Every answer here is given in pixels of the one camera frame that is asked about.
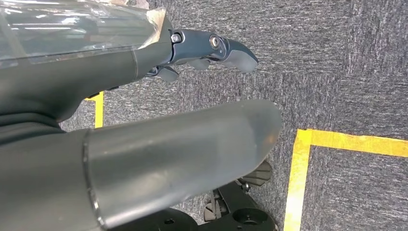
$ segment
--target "yellow floor tape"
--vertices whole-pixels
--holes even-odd
[[[312,129],[298,130],[293,145],[284,231],[300,231],[311,145],[408,157],[408,141]]]
[[[95,128],[103,127],[103,91],[92,98],[85,99],[95,101]]]

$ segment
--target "dark gray cylindrical tube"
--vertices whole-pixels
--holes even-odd
[[[94,130],[87,168],[104,227],[250,173],[271,150],[280,119],[274,103],[249,100]]]

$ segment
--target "clear plastic film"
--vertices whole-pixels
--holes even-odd
[[[0,10],[0,68],[141,49],[166,13],[95,0],[2,0]]]

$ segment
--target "screw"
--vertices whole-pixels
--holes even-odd
[[[170,36],[170,38],[172,43],[181,42],[181,35],[179,34],[173,34]]]
[[[215,35],[212,35],[210,37],[210,45],[214,50],[217,50],[219,48],[219,38]]]
[[[251,189],[251,186],[246,182],[244,185],[242,185],[242,189],[245,192],[249,192],[249,190]]]

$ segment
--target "gray carpet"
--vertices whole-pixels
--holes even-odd
[[[268,157],[273,179],[253,198],[283,227],[298,128],[408,140],[406,0],[158,0],[175,27],[244,42],[260,60],[241,74],[180,67],[177,82],[144,79],[106,93],[106,126],[242,99],[269,99],[283,128]],[[84,102],[63,123],[93,126]],[[316,147],[311,150],[302,230],[408,230],[408,160]],[[177,208],[202,219],[205,195]]]

